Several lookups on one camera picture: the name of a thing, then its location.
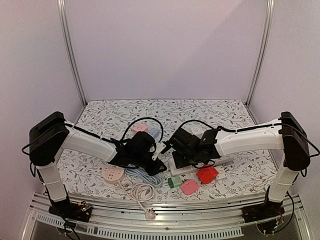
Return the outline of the green plug adapter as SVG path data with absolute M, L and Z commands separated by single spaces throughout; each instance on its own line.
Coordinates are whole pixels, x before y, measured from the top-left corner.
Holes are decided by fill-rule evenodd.
M 171 176 L 167 179 L 167 183 L 170 189 L 180 188 L 186 181 L 179 176 Z

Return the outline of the white floral cube socket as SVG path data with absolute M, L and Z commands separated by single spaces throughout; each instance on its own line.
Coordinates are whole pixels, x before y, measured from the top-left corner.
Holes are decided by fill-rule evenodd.
M 200 126 L 191 126 L 190 132 L 198 138 L 201 138 L 205 131 Z

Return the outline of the light pink cube socket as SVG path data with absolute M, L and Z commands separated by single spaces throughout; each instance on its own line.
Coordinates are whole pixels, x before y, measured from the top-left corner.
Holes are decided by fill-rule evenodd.
M 149 131 L 149 127 L 145 124 L 142 123 L 137 123 L 132 127 L 132 132 L 133 133 L 138 133 L 138 132 L 148 132 Z

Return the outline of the pink plug adapter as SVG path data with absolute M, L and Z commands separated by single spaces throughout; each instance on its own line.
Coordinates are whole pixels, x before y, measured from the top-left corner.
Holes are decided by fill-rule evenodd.
M 190 179 L 181 184 L 180 189 L 185 195 L 189 196 L 195 193 L 199 189 L 199 186 L 195 180 Z

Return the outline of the red cube socket adapter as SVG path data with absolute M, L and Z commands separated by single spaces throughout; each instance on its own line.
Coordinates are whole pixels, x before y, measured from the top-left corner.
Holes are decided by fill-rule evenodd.
M 219 175 L 219 172 L 210 165 L 204 165 L 200 168 L 200 170 L 196 173 L 197 178 L 203 184 L 210 184 L 216 177 Z

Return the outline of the round pink power socket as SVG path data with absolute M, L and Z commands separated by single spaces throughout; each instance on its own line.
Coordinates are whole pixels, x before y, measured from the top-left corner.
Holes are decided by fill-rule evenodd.
M 106 164 L 102 167 L 102 178 L 108 184 L 117 184 L 125 177 L 125 169 L 116 165 Z

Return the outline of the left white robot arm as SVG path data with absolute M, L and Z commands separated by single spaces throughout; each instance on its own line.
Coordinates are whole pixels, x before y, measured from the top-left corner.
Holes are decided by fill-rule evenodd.
M 137 167 L 157 176 L 167 169 L 160 154 L 162 146 L 160 139 L 128 129 L 111 138 L 76 126 L 56 111 L 30 129 L 22 152 L 48 194 L 49 213 L 87 222 L 93 210 L 91 201 L 126 198 L 118 186 L 104 181 L 104 166 Z

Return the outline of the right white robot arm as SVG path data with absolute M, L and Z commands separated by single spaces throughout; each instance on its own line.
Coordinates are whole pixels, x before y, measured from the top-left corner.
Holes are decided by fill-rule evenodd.
M 263 203 L 241 209 L 245 223 L 262 221 L 284 214 L 284 198 L 298 174 L 311 163 L 310 142 L 293 114 L 283 111 L 279 118 L 245 128 L 227 129 L 210 126 L 201 137 L 179 126 L 165 142 L 173 150 L 176 168 L 244 153 L 267 151 L 269 155 L 281 152 L 275 177 L 266 189 Z

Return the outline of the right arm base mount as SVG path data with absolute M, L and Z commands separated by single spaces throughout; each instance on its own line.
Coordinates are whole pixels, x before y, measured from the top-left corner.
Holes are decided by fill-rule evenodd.
M 256 223 L 262 234 L 271 235 L 283 223 L 285 210 L 281 203 L 261 203 L 245 206 L 241 212 L 245 223 Z

